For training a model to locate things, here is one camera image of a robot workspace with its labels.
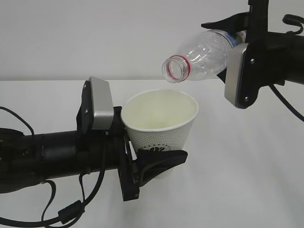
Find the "plastic bottle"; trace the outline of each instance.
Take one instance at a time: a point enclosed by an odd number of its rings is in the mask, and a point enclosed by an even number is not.
[[[221,30],[199,33],[163,63],[162,74],[172,83],[217,78],[226,69],[228,52],[243,43],[245,36],[245,32],[229,34]]]

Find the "cup rim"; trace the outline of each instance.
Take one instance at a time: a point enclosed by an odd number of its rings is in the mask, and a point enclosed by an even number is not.
[[[195,105],[196,105],[197,110],[196,110],[195,114],[194,114],[189,120],[187,120],[187,121],[185,121],[185,122],[182,122],[182,123],[180,123],[180,124],[178,124],[178,125],[175,125],[175,126],[164,127],[164,128],[143,129],[143,128],[131,127],[131,126],[129,126],[129,125],[127,125],[127,124],[125,123],[124,118],[123,118],[123,117],[124,117],[123,112],[124,112],[125,107],[127,106],[127,104],[128,104],[131,100],[133,100],[134,98],[136,98],[137,96],[140,96],[140,95],[142,95],[142,94],[145,94],[145,93],[148,93],[148,92],[153,92],[153,91],[161,91],[161,90],[171,90],[171,91],[175,91],[175,92],[178,92],[178,93],[181,93],[181,94],[184,94],[184,95],[188,96],[191,100],[194,101],[194,103],[195,103]],[[171,131],[171,130],[178,129],[178,128],[183,127],[183,126],[187,125],[188,123],[192,122],[192,121],[195,119],[195,117],[197,116],[198,112],[199,112],[199,104],[198,104],[198,102],[197,102],[192,96],[190,96],[189,94],[187,94],[187,93],[185,93],[185,92],[183,92],[183,91],[178,91],[178,90],[174,90],[174,89],[152,89],[152,90],[143,91],[143,92],[141,92],[141,93],[138,93],[138,94],[132,96],[132,97],[124,104],[124,106],[123,106],[123,108],[122,108],[122,110],[121,110],[121,119],[122,119],[122,121],[123,121],[123,123],[124,123],[124,125],[125,125],[126,127],[130,128],[130,129],[133,129],[133,130],[136,130],[136,131],[139,131],[139,132],[166,132],[166,131]]]

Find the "white paper cup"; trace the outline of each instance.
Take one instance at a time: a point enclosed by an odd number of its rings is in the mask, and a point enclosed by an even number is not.
[[[170,151],[183,148],[198,111],[198,103],[186,93],[152,90],[132,97],[121,117],[135,152]]]

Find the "bottle neck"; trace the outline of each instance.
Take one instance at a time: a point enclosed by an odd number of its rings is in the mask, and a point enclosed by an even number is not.
[[[171,83],[185,81],[191,72],[191,65],[184,56],[175,55],[162,65],[162,74]]]

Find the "cable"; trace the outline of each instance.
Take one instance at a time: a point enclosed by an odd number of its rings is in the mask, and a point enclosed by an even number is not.
[[[274,94],[279,98],[279,100],[300,120],[304,122],[304,116],[302,116],[292,105],[282,96],[282,94],[277,90],[274,85],[269,86],[270,89],[274,92]]]
[[[295,34],[295,35],[299,35],[303,32],[304,28],[303,28],[303,25],[304,24],[304,18],[302,17],[299,17],[299,16],[296,16],[296,15],[292,15],[292,14],[286,14],[284,17],[283,17],[283,22],[287,25],[293,25],[293,26],[297,26],[299,27],[300,29],[296,32],[293,32],[293,31],[289,31],[288,33],[292,33],[292,34]]]
[[[80,183],[80,187],[81,187],[81,192],[82,192],[82,201],[84,202],[85,201],[85,190],[84,190],[84,185],[83,185],[83,176],[85,174],[80,174],[79,175],[79,183]],[[46,208],[44,209],[44,211],[42,212],[42,215],[41,215],[41,221],[44,221],[44,215],[48,209],[48,207],[51,205],[51,203],[53,202],[54,198],[55,198],[55,194],[56,194],[56,184],[52,181],[52,180],[46,180],[45,183],[48,183],[50,184],[51,186],[51,198],[49,199],[48,203],[47,203],[47,206]],[[71,221],[70,223],[68,224],[65,224],[63,226],[60,226],[60,227],[52,227],[52,226],[44,226],[45,228],[69,228],[71,227],[72,225],[74,225],[76,222],[78,222],[78,220],[80,219],[80,217],[82,216],[83,213],[79,213],[77,215],[77,217]]]
[[[106,159],[105,154],[106,154],[107,149],[108,149],[107,144],[104,143],[101,169],[100,169],[100,172],[99,172],[99,175],[98,175],[98,178],[97,178],[96,185],[94,186],[91,194],[88,196],[88,198],[86,198],[86,200],[83,203],[85,206],[88,205],[92,201],[92,199],[95,197],[95,195],[99,191],[101,183],[104,179],[104,176],[105,176],[104,175],[105,174],[105,159]]]
[[[19,119],[21,122],[23,122],[24,125],[26,125],[27,128],[30,130],[30,132],[31,132],[31,134],[32,134],[32,137],[34,137],[35,133],[34,133],[33,128],[32,128],[24,119],[22,119],[21,116],[19,116],[17,113],[13,112],[12,110],[10,110],[10,109],[8,109],[8,108],[6,108],[6,107],[1,107],[1,106],[0,106],[0,109],[1,109],[1,110],[4,110],[4,111],[6,111],[6,112],[8,112],[8,113],[10,113],[10,114],[12,114],[14,117],[16,117],[16,118]]]
[[[22,119],[18,114],[16,114],[15,112],[13,112],[12,110],[6,108],[6,107],[2,107],[0,106],[0,110],[4,110],[10,114],[12,114],[14,117],[16,117],[17,119],[19,119],[21,122],[23,122],[28,129],[31,131],[31,135],[32,138],[34,138],[34,130],[33,128],[24,120]],[[81,186],[81,191],[82,191],[82,197],[83,197],[83,202],[79,205],[77,204],[77,209],[79,209],[79,212],[77,214],[77,216],[74,218],[74,220],[72,220],[70,223],[63,225],[59,228],[69,228],[72,225],[74,225],[82,216],[83,212],[85,211],[85,206],[88,205],[92,199],[96,196],[97,192],[99,191],[100,187],[101,187],[101,183],[104,179],[104,174],[105,174],[105,154],[106,154],[106,149],[107,149],[107,145],[106,143],[104,144],[104,148],[103,151],[101,152],[103,154],[102,156],[102,165],[100,168],[100,172],[97,178],[97,182],[91,192],[91,194],[88,196],[87,199],[85,199],[85,191],[84,191],[84,187],[83,187],[83,176],[84,174],[80,174],[79,175],[79,183]],[[10,219],[6,219],[6,218],[2,218],[0,217],[0,225],[4,225],[4,226],[9,226],[9,227],[18,227],[18,228],[39,228],[39,227],[46,227],[46,228],[56,228],[56,227],[51,227],[50,225],[53,225],[55,223],[58,222],[63,222],[62,221],[62,217],[59,215],[58,217],[52,218],[52,219],[48,219],[48,220],[43,220],[44,215],[46,213],[46,210],[48,209],[48,207],[50,206],[50,204],[52,203],[52,201],[54,200],[55,197],[55,193],[56,193],[56,185],[53,181],[51,180],[46,180],[46,183],[50,184],[51,188],[52,188],[52,193],[51,193],[51,197],[49,202],[47,203],[46,208],[44,209],[44,211],[42,212],[42,216],[41,216],[41,221],[40,222],[24,222],[24,221],[15,221],[15,220],[10,220]]]

